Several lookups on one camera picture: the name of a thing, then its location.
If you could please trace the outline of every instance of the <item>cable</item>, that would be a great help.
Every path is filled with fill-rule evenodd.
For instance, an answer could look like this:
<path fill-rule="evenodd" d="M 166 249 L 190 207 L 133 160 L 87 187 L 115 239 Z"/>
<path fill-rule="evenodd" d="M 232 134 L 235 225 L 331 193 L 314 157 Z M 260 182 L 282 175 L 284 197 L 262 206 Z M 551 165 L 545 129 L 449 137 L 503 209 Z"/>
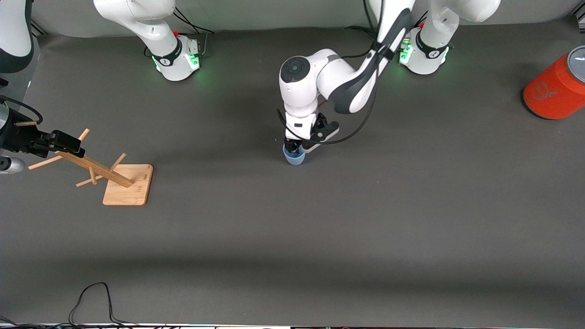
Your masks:
<path fill-rule="evenodd" d="M 87 287 L 85 287 L 85 289 L 81 292 L 81 294 L 79 295 L 79 298 L 77 299 L 77 304 L 75 304 L 75 306 L 73 307 L 73 309 L 69 312 L 69 323 L 71 325 L 75 325 L 75 322 L 73 321 L 73 315 L 75 314 L 75 311 L 77 310 L 77 307 L 79 307 L 79 305 L 81 304 L 81 299 L 83 299 L 83 294 L 91 287 L 96 286 L 96 285 L 103 285 L 106 288 L 106 294 L 108 295 L 108 315 L 109 315 L 109 319 L 110 321 L 112 321 L 115 324 L 121 325 L 122 327 L 127 327 L 124 323 L 130 323 L 128 321 L 122 321 L 122 320 L 118 320 L 114 314 L 113 314 L 113 309 L 112 309 L 112 297 L 109 294 L 109 288 L 108 285 L 105 282 L 96 282 L 92 285 L 89 285 Z"/>
<path fill-rule="evenodd" d="M 200 56 L 205 55 L 205 52 L 207 51 L 207 37 L 209 36 L 209 33 L 205 34 L 205 41 L 203 44 L 203 51 L 201 52 L 201 54 L 199 54 Z"/>
<path fill-rule="evenodd" d="M 416 22 L 416 24 L 414 25 L 415 28 L 417 28 L 418 25 L 426 19 L 426 14 L 428 14 L 428 13 L 429 13 L 429 11 L 426 11 L 424 14 L 422 14 L 421 18 L 419 18 L 418 21 Z"/>
<path fill-rule="evenodd" d="M 150 56 L 152 56 L 152 53 L 150 53 L 150 56 L 149 56 L 149 55 L 147 55 L 147 54 L 146 54 L 146 51 L 147 51 L 147 50 L 148 50 L 148 51 L 150 51 L 150 50 L 148 49 L 148 46 L 145 46 L 145 47 L 144 47 L 144 50 L 142 51 L 142 54 L 143 54 L 143 55 L 144 55 L 146 58 L 148 58 L 148 59 L 149 59 L 149 58 L 151 58 Z"/>
<path fill-rule="evenodd" d="M 380 22 L 382 21 L 382 17 L 384 15 L 384 4 L 385 1 L 382 0 L 381 1 L 381 10 L 380 10 Z M 276 111 L 278 112 L 278 118 L 280 119 L 280 122 L 282 122 L 284 124 L 284 126 L 286 127 L 286 129 L 293 134 L 296 138 L 298 138 L 299 140 L 303 140 L 305 142 L 309 142 L 309 143 L 313 143 L 313 144 L 319 144 L 319 145 L 333 145 L 333 144 L 338 144 L 341 142 L 345 142 L 346 140 L 354 137 L 358 132 L 360 132 L 360 130 L 362 130 L 362 128 L 366 125 L 367 120 L 370 118 L 370 114 L 372 112 L 372 110 L 374 109 L 374 103 L 376 102 L 376 94 L 378 92 L 378 80 L 380 78 L 380 60 L 382 57 L 382 55 L 378 52 L 375 53 L 375 61 L 376 61 L 376 82 L 374 83 L 374 90 L 372 90 L 371 92 L 371 98 L 372 98 L 372 102 L 371 102 L 371 106 L 370 108 L 367 110 L 366 112 L 366 116 L 364 117 L 364 119 L 362 120 L 362 122 L 360 123 L 360 125 L 356 128 L 356 130 L 354 130 L 352 133 L 350 133 L 349 135 L 345 136 L 344 138 L 338 139 L 338 140 L 333 140 L 333 141 L 326 141 L 326 142 L 318 142 L 316 140 L 310 140 L 310 139 L 304 139 L 301 138 L 300 136 L 298 136 L 296 133 L 294 133 L 286 124 L 286 120 L 284 119 L 282 113 L 280 112 L 279 109 L 277 109 Z"/>
<path fill-rule="evenodd" d="M 199 32 L 199 30 L 195 27 L 195 25 L 187 22 L 185 19 L 181 18 L 179 15 L 177 15 L 177 13 L 173 13 L 173 15 L 175 15 L 176 18 L 179 18 L 179 20 L 181 20 L 183 23 L 189 24 L 191 25 L 191 27 L 195 30 L 195 32 L 197 32 L 198 35 L 201 34 L 201 32 Z"/>
<path fill-rule="evenodd" d="M 371 47 L 374 46 L 374 42 L 372 42 L 372 45 L 370 46 L 370 48 L 368 50 L 366 50 L 365 52 L 359 54 L 359 55 L 345 55 L 345 56 L 341 56 L 341 58 L 343 59 L 355 59 L 355 58 L 359 58 L 359 57 L 364 57 L 365 55 L 367 55 L 370 50 Z"/>
<path fill-rule="evenodd" d="M 35 110 L 33 107 L 28 106 L 25 103 L 23 103 L 21 101 L 17 101 L 13 98 L 6 97 L 4 95 L 0 95 L 0 100 L 8 101 L 8 102 L 14 103 L 16 105 L 20 105 L 22 107 L 27 108 L 30 112 L 33 112 L 38 117 L 38 120 L 35 121 L 37 123 L 37 125 L 40 125 L 43 122 L 43 116 L 37 110 Z"/>
<path fill-rule="evenodd" d="M 34 24 L 30 24 L 32 26 L 32 28 L 34 28 L 40 35 L 44 35 L 44 33 L 39 30 Z"/>
<path fill-rule="evenodd" d="M 374 24 L 371 22 L 370 13 L 367 11 L 366 0 L 363 0 L 362 2 L 364 5 L 364 11 L 366 12 L 367 23 L 370 26 L 370 30 L 374 30 Z M 382 17 L 382 12 L 380 12 L 380 22 L 382 21 L 381 17 Z"/>
<path fill-rule="evenodd" d="M 373 47 L 374 42 L 376 41 L 376 35 L 378 34 L 378 32 L 376 31 L 376 28 L 374 28 L 374 25 L 372 24 L 370 13 L 367 10 L 366 0 L 362 0 L 362 2 L 364 5 L 364 12 L 366 13 L 368 25 L 370 26 L 370 28 L 364 28 L 363 26 L 359 26 L 359 25 L 352 25 L 352 26 L 347 26 L 346 29 L 359 30 L 359 31 L 366 32 L 370 36 L 370 38 L 372 38 L 372 44 L 371 44 L 370 48 L 368 50 L 366 50 L 364 53 L 361 53 L 359 55 L 345 55 L 345 56 L 341 57 L 343 59 L 353 59 L 353 58 L 363 57 L 363 56 L 367 55 L 370 52 L 370 49 Z"/>
<path fill-rule="evenodd" d="M 4 316 L 0 316 L 0 320 L 2 320 L 2 321 L 4 321 L 4 322 L 7 322 L 7 323 L 9 323 L 9 324 L 12 324 L 12 325 L 17 325 L 16 323 L 14 323 L 14 321 L 12 321 L 12 320 L 10 320 L 9 318 L 7 318 L 7 317 L 4 317 Z"/>
<path fill-rule="evenodd" d="M 177 7 L 175 7 L 175 9 L 177 10 L 177 12 L 179 14 L 181 14 L 181 16 L 183 16 L 183 18 L 180 18 L 176 13 L 174 13 L 174 15 L 177 18 L 179 18 L 181 21 L 183 21 L 184 23 L 187 23 L 187 24 L 191 25 L 191 27 L 194 28 L 197 31 L 197 33 L 199 33 L 199 31 L 197 29 L 202 29 L 202 30 L 207 31 L 207 32 L 209 32 L 211 34 L 215 34 L 215 32 L 213 32 L 212 30 L 208 30 L 206 28 L 202 28 L 200 26 L 197 26 L 197 25 L 191 23 L 191 21 L 185 16 L 185 14 L 183 14 Z"/>

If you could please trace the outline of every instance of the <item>wooden base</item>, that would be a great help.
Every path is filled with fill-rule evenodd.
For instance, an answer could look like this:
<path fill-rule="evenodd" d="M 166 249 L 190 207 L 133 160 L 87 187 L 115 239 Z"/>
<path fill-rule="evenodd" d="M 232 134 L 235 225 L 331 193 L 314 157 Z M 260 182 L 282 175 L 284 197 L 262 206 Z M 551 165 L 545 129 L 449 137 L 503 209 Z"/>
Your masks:
<path fill-rule="evenodd" d="M 114 171 L 131 179 L 133 184 L 126 188 L 108 180 L 108 186 L 104 194 L 104 204 L 145 205 L 148 200 L 153 166 L 150 164 L 120 164 L 116 166 Z"/>

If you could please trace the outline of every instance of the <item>logo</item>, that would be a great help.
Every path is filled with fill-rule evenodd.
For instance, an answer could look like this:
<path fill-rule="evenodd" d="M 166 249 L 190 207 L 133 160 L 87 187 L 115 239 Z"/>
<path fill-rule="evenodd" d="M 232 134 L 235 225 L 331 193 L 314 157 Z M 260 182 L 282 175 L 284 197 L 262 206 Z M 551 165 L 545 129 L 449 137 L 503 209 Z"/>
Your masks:
<path fill-rule="evenodd" d="M 532 90 L 532 96 L 537 101 L 543 101 L 547 97 L 553 97 L 556 94 L 558 94 L 558 92 L 550 91 L 548 85 L 544 81 L 537 83 Z"/>

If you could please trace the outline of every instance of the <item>wooden dowel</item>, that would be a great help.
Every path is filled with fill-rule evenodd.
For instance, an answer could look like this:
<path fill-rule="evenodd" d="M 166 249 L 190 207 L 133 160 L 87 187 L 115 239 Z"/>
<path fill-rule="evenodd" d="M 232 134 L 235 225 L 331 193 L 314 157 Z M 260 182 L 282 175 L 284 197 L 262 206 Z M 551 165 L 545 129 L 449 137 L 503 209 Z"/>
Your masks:
<path fill-rule="evenodd" d="M 29 170 L 34 170 L 34 169 L 40 168 L 42 166 L 46 166 L 47 164 L 61 160 L 62 158 L 63 158 L 62 156 L 56 156 L 56 157 L 52 157 L 51 159 L 32 164 L 29 166 Z"/>
<path fill-rule="evenodd" d="M 98 180 L 95 179 L 95 173 L 94 173 L 94 168 L 92 166 L 90 166 L 90 179 L 91 179 L 91 183 L 93 185 L 97 185 L 98 184 Z"/>
<path fill-rule="evenodd" d="M 122 155 L 120 155 L 120 157 L 116 160 L 116 162 L 114 162 L 113 165 L 110 167 L 110 171 L 113 171 L 120 164 L 120 162 L 122 162 L 122 160 L 125 157 L 126 157 L 126 153 L 122 153 Z M 104 177 L 101 176 L 101 175 L 98 175 L 95 179 L 98 180 L 98 179 L 102 179 L 102 178 L 104 178 Z M 79 183 L 75 184 L 75 186 L 81 187 L 81 186 L 87 185 L 89 183 L 92 183 L 92 180 L 91 179 L 88 179 L 88 180 L 84 180 L 82 182 L 79 182 Z"/>
<path fill-rule="evenodd" d="M 111 172 L 107 167 L 95 161 L 94 159 L 88 157 L 79 158 L 72 154 L 63 153 L 60 151 L 57 151 L 56 153 L 83 168 L 89 169 L 89 167 L 92 166 L 97 174 L 100 174 L 104 178 L 114 181 L 121 186 L 128 188 L 133 184 L 132 180 L 120 175 L 117 172 Z"/>
<path fill-rule="evenodd" d="M 116 169 L 116 167 L 120 164 L 120 162 L 122 162 L 122 160 L 124 160 L 125 157 L 126 153 L 122 153 L 122 155 L 120 155 L 116 162 L 114 162 L 113 165 L 110 167 L 110 171 Z"/>
<path fill-rule="evenodd" d="M 17 127 L 36 126 L 36 121 L 17 122 L 14 124 Z"/>
<path fill-rule="evenodd" d="M 78 138 L 78 139 L 79 139 L 79 140 L 84 140 L 84 139 L 85 139 L 85 137 L 87 137 L 87 134 L 89 134 L 89 133 L 90 133 L 90 130 L 86 128 L 86 129 L 85 129 L 85 130 L 84 130 L 84 131 L 81 133 L 81 135 L 79 136 L 79 138 Z"/>

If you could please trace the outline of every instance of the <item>wooden peg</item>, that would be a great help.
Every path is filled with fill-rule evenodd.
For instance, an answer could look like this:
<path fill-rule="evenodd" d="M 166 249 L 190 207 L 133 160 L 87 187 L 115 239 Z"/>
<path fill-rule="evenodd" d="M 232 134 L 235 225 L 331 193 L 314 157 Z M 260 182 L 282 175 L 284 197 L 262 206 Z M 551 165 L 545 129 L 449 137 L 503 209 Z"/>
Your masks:
<path fill-rule="evenodd" d="M 37 168 L 41 168 L 42 166 L 46 166 L 49 163 L 53 163 L 56 162 L 58 160 L 61 160 L 63 157 L 61 156 L 56 156 L 56 157 L 52 157 L 51 159 L 45 160 L 45 161 L 41 161 L 39 163 L 35 163 L 29 166 L 29 170 L 34 170 Z"/>
<path fill-rule="evenodd" d="M 113 171 L 120 164 L 120 162 L 122 162 L 122 160 L 125 157 L 126 157 L 126 153 L 122 153 L 122 155 L 120 155 L 120 157 L 116 160 L 116 162 L 114 162 L 113 165 L 110 167 L 110 171 Z M 102 178 L 104 178 L 104 177 L 101 176 L 101 175 L 98 175 L 95 179 L 98 180 L 98 179 L 102 179 Z M 79 183 L 75 184 L 75 186 L 81 187 L 81 186 L 87 185 L 89 183 L 93 183 L 93 181 L 91 179 L 84 180 L 82 182 L 79 182 Z"/>
<path fill-rule="evenodd" d="M 90 177 L 91 177 L 90 179 L 91 179 L 91 183 L 92 183 L 93 185 L 97 185 L 97 184 L 98 184 L 98 180 L 97 180 L 97 179 L 95 179 L 94 168 L 93 168 L 92 166 L 90 166 L 89 170 L 90 170 Z"/>
<path fill-rule="evenodd" d="M 36 121 L 25 121 L 25 122 L 17 122 L 14 124 L 17 127 L 26 127 L 26 126 L 36 126 Z"/>
<path fill-rule="evenodd" d="M 83 140 L 84 140 L 84 139 L 87 137 L 87 135 L 88 135 L 89 133 L 90 133 L 90 130 L 86 128 L 86 129 L 85 129 L 85 130 L 84 130 L 84 131 L 81 133 L 81 135 L 79 136 L 79 138 L 77 138 L 77 139 L 79 139 L 79 140 L 83 141 Z"/>

